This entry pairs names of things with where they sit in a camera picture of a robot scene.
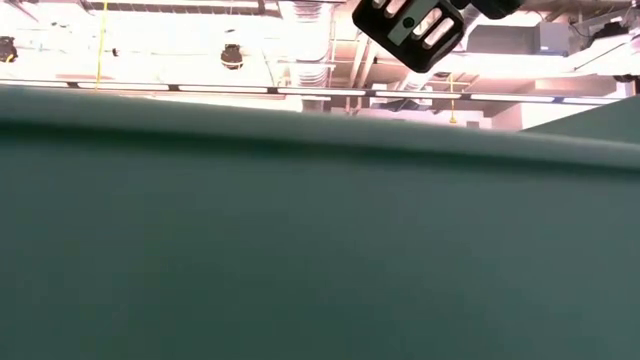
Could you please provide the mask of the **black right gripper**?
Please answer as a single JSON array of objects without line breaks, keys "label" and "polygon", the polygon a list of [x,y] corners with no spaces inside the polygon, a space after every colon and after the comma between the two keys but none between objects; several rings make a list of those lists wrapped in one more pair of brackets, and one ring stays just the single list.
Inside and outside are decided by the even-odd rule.
[{"label": "black right gripper", "polygon": [[361,1],[352,13],[354,25],[416,73],[426,73],[460,43],[464,20],[484,15],[502,19],[523,0]]}]

